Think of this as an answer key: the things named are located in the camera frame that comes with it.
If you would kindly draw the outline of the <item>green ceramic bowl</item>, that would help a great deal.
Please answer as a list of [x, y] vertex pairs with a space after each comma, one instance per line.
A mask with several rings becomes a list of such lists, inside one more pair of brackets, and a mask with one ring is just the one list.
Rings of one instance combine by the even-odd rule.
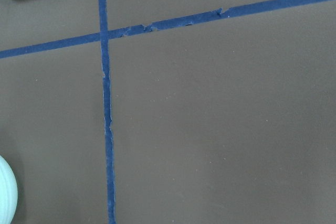
[[11, 223], [16, 212], [18, 188], [13, 170], [1, 156], [1, 223]]

